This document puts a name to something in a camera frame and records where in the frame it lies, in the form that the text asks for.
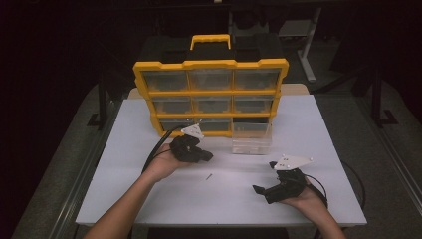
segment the small parts organizer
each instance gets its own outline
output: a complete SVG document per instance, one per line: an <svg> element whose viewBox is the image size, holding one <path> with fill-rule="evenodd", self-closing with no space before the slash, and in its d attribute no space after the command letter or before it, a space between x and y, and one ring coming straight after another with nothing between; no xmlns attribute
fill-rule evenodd
<svg viewBox="0 0 422 239"><path fill-rule="evenodd" d="M277 35L224 34L150 37L133 71L159 135L199 123L206 136L230 137L233 123L271 123L288 68Z"/></svg>

